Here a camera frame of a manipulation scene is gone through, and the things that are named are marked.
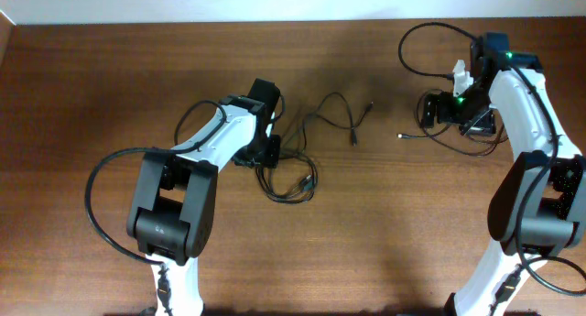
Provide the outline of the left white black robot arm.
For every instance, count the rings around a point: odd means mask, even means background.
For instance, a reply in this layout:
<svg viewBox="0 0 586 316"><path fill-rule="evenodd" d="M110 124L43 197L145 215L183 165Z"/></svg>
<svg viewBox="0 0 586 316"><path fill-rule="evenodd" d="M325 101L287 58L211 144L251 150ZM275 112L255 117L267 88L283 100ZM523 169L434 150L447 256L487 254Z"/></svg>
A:
<svg viewBox="0 0 586 316"><path fill-rule="evenodd" d="M229 95L214 117L169 156L148 152L139 170L126 231L151 262L157 304L145 315L200 315L198 257L213 225L217 181L230 161L248 168L275 165L280 138L271 129L281 101L277 86L254 81Z"/></svg>

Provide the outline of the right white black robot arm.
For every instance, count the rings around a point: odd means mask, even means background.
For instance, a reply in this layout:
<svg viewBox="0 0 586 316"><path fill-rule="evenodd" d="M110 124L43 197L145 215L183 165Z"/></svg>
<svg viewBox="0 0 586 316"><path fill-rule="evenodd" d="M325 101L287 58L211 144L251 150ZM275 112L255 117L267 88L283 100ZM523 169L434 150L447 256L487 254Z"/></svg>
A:
<svg viewBox="0 0 586 316"><path fill-rule="evenodd" d="M452 293L446 315L502 315L524 283L533 278L554 292L582 297L542 278L547 262L585 235L585 157L565 134L546 90L543 67L534 54L512 52L508 37L486 33L473 38L467 71L457 62L450 93L429 93L420 127L457 125L495 133L499 113L514 164L491 199L487 224L491 240L472 277Z"/></svg>

